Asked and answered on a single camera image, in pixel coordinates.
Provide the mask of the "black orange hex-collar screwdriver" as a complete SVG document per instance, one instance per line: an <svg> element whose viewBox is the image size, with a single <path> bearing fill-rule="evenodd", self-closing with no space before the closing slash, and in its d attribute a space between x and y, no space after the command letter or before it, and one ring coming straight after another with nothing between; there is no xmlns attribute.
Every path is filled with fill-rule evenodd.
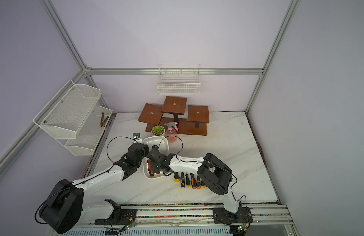
<svg viewBox="0 0 364 236"><path fill-rule="evenodd" d="M196 180L195 180L195 176L193 173L190 174L190 177L191 177L191 186L193 189L196 189Z"/></svg>

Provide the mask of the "pink spray bottle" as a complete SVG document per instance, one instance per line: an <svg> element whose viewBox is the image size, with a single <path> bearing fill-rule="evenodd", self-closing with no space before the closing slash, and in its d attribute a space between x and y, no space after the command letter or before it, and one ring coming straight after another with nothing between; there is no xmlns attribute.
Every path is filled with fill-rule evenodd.
<svg viewBox="0 0 364 236"><path fill-rule="evenodd" d="M177 131L179 130L176 122L169 122L164 124L166 126L165 130L165 137L168 140L169 143L174 143L178 137L177 137Z"/></svg>

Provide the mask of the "black orange-band screwdriver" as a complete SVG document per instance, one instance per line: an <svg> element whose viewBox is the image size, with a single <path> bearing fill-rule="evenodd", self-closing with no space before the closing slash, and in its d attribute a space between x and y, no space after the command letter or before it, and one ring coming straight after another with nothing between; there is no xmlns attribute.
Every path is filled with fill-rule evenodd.
<svg viewBox="0 0 364 236"><path fill-rule="evenodd" d="M196 187L197 187L197 189L201 188L201 180L200 180L199 176L197 176L197 179L196 179Z"/></svg>

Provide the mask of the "long yellow-dotted flathead screwdriver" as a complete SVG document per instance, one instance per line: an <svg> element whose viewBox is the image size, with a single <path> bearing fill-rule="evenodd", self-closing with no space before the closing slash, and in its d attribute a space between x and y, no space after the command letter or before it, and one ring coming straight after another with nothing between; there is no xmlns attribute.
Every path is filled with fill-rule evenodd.
<svg viewBox="0 0 364 236"><path fill-rule="evenodd" d="M181 188L185 188L185 176L183 172L181 172L180 186Z"/></svg>

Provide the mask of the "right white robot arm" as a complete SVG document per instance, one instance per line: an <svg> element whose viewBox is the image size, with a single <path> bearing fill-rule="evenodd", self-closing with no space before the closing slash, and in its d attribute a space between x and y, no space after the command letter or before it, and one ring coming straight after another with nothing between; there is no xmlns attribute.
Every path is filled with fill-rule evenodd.
<svg viewBox="0 0 364 236"><path fill-rule="evenodd" d="M147 158L162 172L195 174L209 190L221 196L223 206L212 209L214 223L231 225L253 222L250 209L244 207L232 192L232 181L237 180L233 171L214 154L207 153L204 157L191 158L174 153L165 155L153 148Z"/></svg>

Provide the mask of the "brown twigs in shelf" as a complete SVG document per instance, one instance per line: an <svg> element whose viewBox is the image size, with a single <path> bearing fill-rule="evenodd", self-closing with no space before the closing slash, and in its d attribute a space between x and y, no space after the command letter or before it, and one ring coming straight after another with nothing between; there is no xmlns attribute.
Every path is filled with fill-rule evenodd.
<svg viewBox="0 0 364 236"><path fill-rule="evenodd" d="M110 116L106 116L104 112L101 114L101 120L100 120L100 127L105 127L107 121L109 120Z"/></svg>

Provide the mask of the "aluminium frame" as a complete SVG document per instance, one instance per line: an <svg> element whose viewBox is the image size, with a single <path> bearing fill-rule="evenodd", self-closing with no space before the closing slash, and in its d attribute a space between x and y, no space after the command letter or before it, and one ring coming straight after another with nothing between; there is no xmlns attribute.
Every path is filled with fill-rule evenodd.
<svg viewBox="0 0 364 236"><path fill-rule="evenodd" d="M296 13L296 10L300 4L300 1L290 1L286 14L283 18L282 24L278 30L277 36L273 42L267 60L263 68L89 68L82 60L81 55L77 51L75 44L72 41L69 33L62 23L52 1L40 2L48 14L51 22L54 24L57 32L61 36L73 59L77 63L80 71L74 76L73 82L78 82L80 79L87 77L90 85L96 86L95 82L91 78L91 75L181 75L187 72L199 72L200 75L259 75L259 79L256 83L252 96L249 100L245 113L248 115L254 105L254 102L260 92L260 89L267 77L270 66L277 54L277 51L282 43L285 33ZM19 157L20 153L29 144L33 136L38 131L38 126L31 124L20 135L20 137L12 144L12 146L3 154L0 159L0 180L3 175L11 168L14 162Z"/></svg>

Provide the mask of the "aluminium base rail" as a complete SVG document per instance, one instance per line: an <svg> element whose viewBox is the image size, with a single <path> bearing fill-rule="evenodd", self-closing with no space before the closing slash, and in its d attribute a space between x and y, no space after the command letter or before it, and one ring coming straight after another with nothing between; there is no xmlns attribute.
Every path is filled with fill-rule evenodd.
<svg viewBox="0 0 364 236"><path fill-rule="evenodd" d="M219 204L124 205L123 224L93 221L76 225L66 236L297 236L289 209L278 204L247 204L244 220L226 224Z"/></svg>

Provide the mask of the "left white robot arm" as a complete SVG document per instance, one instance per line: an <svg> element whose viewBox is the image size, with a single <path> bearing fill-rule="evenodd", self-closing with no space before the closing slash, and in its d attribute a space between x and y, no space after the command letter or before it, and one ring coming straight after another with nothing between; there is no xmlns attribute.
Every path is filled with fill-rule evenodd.
<svg viewBox="0 0 364 236"><path fill-rule="evenodd" d="M148 145L133 143L128 152L107 170L72 182L66 179L57 182L48 198L36 210L35 219L41 218L42 224L49 225L58 234L66 233L78 223L90 221L95 225L131 224L135 210L122 210L110 198L97 204L87 204L85 201L100 190L134 174L147 154Z"/></svg>

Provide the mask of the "white mesh lower shelf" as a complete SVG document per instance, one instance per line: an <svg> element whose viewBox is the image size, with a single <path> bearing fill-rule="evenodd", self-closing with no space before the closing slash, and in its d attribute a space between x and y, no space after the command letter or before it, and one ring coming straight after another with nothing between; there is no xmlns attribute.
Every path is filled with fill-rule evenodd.
<svg viewBox="0 0 364 236"><path fill-rule="evenodd" d="M107 121L105 127L100 127L102 112L111 118L111 109L95 106L75 139L67 139L65 144L58 142L75 156L93 155L108 124Z"/></svg>

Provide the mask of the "white mesh shelf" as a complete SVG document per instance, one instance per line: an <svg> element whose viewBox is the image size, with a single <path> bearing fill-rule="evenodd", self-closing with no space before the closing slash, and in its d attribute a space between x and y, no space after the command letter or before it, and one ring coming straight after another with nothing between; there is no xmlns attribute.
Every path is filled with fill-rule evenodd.
<svg viewBox="0 0 364 236"><path fill-rule="evenodd" d="M67 139L65 144L58 142L75 156L93 155L108 124L107 121L105 127L100 127L102 112L111 118L111 109L95 106L75 139Z"/></svg>
<svg viewBox="0 0 364 236"><path fill-rule="evenodd" d="M101 89L69 80L33 118L54 139L76 139L101 97Z"/></svg>

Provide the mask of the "white mesh upper shelf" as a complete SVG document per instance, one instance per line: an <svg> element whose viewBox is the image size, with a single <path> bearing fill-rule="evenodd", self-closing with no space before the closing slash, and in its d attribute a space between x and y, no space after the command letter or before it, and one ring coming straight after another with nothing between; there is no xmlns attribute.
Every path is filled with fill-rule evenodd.
<svg viewBox="0 0 364 236"><path fill-rule="evenodd" d="M101 89L69 80L33 118L54 139L76 139L101 97Z"/></svg>

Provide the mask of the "potted green succulent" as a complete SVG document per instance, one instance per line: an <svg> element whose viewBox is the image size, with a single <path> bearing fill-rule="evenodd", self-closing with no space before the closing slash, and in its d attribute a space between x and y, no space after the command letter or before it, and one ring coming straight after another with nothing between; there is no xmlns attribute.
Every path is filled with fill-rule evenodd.
<svg viewBox="0 0 364 236"><path fill-rule="evenodd" d="M156 125L152 128L151 133L153 136L163 136L165 133L165 128L161 125Z"/></svg>

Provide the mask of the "brown wooden tiered stand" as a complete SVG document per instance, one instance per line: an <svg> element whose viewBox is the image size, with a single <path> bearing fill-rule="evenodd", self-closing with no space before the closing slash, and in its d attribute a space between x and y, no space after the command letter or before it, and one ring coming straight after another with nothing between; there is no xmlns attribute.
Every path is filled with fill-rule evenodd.
<svg viewBox="0 0 364 236"><path fill-rule="evenodd" d="M160 125L168 130L165 123L173 123L177 134L207 135L207 124L210 123L209 108L202 105L187 105L187 98L166 96L163 105L145 104L140 117L146 123L146 132Z"/></svg>

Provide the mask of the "stubby black yellow screwdriver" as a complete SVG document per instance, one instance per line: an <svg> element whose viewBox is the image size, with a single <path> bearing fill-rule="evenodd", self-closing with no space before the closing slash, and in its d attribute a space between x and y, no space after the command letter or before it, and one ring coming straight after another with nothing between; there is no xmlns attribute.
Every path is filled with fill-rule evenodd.
<svg viewBox="0 0 364 236"><path fill-rule="evenodd" d="M174 181L176 183L180 182L180 175L178 172L174 172Z"/></svg>

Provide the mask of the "white plastic storage box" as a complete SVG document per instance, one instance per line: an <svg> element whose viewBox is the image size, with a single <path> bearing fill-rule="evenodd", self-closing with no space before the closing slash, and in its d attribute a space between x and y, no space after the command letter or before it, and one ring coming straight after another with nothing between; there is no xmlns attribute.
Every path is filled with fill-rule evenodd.
<svg viewBox="0 0 364 236"><path fill-rule="evenodd" d="M153 148L156 148L159 152L161 152L164 155L168 155L170 153L169 149L169 143L167 139L164 139L164 136L152 136L148 137L142 140L143 144L146 144L149 148L149 150L152 150ZM142 170L143 174L147 179L158 179L163 178L163 172L159 171L158 173L153 174L153 176L149 173L149 165L148 165L148 159L144 158L142 160Z"/></svg>

